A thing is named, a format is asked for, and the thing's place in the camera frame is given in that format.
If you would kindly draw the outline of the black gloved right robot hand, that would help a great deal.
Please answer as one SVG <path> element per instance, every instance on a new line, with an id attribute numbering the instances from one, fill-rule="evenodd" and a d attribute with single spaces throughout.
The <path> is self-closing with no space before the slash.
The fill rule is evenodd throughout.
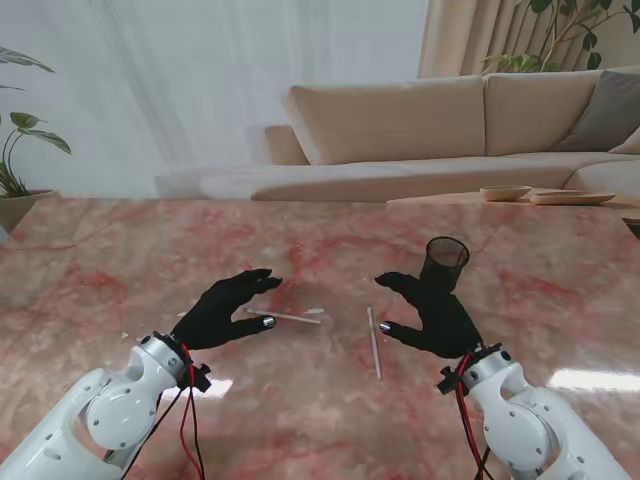
<path id="1" fill-rule="evenodd" d="M 392 271 L 378 275 L 375 281 L 400 294 L 417 311 L 422 324 L 418 330 L 391 321 L 381 322 L 379 329 L 386 336 L 444 359 L 461 358 L 483 343 L 449 280 L 433 275 L 416 278 Z"/>

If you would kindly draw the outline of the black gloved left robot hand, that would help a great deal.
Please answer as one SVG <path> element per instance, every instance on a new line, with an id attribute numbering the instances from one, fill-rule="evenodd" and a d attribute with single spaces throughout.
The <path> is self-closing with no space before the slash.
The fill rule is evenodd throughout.
<path id="1" fill-rule="evenodd" d="M 222 279 L 206 290 L 172 329 L 171 336 L 190 351 L 216 348 L 273 328 L 271 316 L 233 321 L 233 314 L 254 296 L 276 289 L 281 278 L 271 269 L 243 271 Z"/>

